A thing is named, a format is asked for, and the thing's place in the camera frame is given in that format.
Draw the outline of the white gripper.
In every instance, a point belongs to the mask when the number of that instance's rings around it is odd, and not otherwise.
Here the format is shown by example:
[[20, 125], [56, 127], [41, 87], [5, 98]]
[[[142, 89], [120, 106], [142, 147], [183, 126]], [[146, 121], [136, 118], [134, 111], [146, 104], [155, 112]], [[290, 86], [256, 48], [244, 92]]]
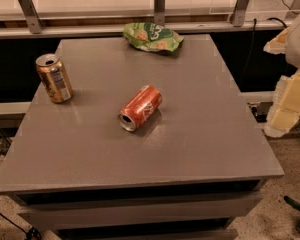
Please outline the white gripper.
[[[286, 61], [300, 68], [300, 14], [290, 28], [282, 30], [268, 41], [263, 50], [267, 53], [284, 54]], [[267, 115], [264, 132], [279, 138], [287, 134], [300, 120], [300, 69], [291, 77], [281, 76], [273, 95], [273, 104]]]

